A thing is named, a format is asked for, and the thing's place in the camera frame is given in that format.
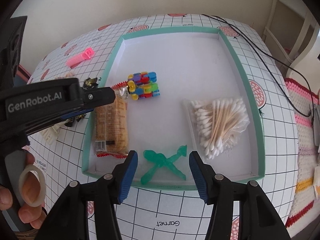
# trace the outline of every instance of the teal toy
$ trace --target teal toy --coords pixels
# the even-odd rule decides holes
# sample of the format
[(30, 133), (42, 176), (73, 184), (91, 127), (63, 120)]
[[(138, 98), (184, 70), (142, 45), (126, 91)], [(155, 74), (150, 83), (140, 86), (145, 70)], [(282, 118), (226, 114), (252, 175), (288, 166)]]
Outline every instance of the teal toy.
[(179, 171), (176, 166), (174, 166), (174, 162), (178, 160), (181, 156), (186, 157), (187, 156), (187, 146), (180, 146), (177, 153), (175, 155), (172, 155), (169, 158), (166, 158), (162, 153), (156, 153), (152, 150), (146, 150), (143, 152), (143, 156), (150, 162), (155, 163), (155, 166), (153, 166), (149, 171), (147, 171), (146, 174), (144, 174), (141, 177), (141, 184), (147, 184), (153, 177), (153, 175), (156, 173), (156, 170), (161, 167), (166, 167), (170, 171), (172, 171), (175, 175), (177, 175), (179, 178), (183, 180), (187, 180), (187, 177)]

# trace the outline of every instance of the barcode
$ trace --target barcode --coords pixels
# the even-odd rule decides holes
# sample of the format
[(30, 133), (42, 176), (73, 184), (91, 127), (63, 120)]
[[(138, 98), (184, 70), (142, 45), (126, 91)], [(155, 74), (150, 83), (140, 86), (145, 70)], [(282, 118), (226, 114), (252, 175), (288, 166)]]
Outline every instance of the barcode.
[(96, 151), (105, 151), (106, 142), (105, 141), (96, 141)]

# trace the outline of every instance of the tray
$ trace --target tray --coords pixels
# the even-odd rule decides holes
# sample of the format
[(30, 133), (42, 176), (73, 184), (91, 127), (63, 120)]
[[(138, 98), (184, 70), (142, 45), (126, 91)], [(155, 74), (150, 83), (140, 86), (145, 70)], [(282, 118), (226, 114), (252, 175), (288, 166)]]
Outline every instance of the tray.
[[(239, 146), (217, 156), (209, 164), (233, 181), (247, 182), (265, 174), (265, 153), (259, 111), (245, 71), (228, 38), (218, 29), (206, 27), (170, 27), (142, 30), (122, 35), (107, 63), (100, 85), (111, 86), (126, 80), (131, 73), (155, 71), (161, 95), (155, 98), (128, 99), (129, 149), (139, 155), (133, 186), (159, 189), (196, 190), (188, 157), (174, 164), (187, 180), (166, 168), (158, 169), (146, 185), (140, 178), (152, 166), (143, 157), (144, 150), (154, 150), (170, 157), (182, 145), (188, 154), (198, 146), (193, 143), (183, 99), (205, 100), (242, 96), (250, 124)], [(100, 177), (124, 160), (112, 156), (96, 157), (94, 115), (85, 131), (84, 174)]]

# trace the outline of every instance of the yellow stripe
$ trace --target yellow stripe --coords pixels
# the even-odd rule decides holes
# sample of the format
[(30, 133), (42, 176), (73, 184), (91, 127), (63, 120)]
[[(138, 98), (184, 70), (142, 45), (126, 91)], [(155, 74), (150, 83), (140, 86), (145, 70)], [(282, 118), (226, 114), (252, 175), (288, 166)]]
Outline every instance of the yellow stripe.
[(313, 178), (305, 179), (297, 183), (296, 192), (305, 190), (307, 187), (312, 186)]

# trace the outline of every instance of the metal screw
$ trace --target metal screw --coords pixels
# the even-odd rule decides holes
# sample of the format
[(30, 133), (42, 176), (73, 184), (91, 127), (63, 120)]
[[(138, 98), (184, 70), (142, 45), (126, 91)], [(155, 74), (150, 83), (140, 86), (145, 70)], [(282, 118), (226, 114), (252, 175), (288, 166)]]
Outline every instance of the metal screw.
[(256, 182), (255, 180), (250, 180), (250, 185), (253, 187), (257, 187), (258, 186), (258, 182)]
[(113, 175), (111, 173), (108, 173), (108, 174), (104, 175), (103, 178), (106, 180), (110, 180), (113, 178)]
[(77, 185), (78, 185), (78, 182), (75, 181), (75, 180), (69, 183), (69, 186), (70, 186), (70, 187), (75, 187), (75, 186), (77, 186)]
[(214, 176), (214, 178), (215, 179), (217, 179), (217, 180), (223, 180), (223, 175), (222, 174), (216, 174), (215, 176)]

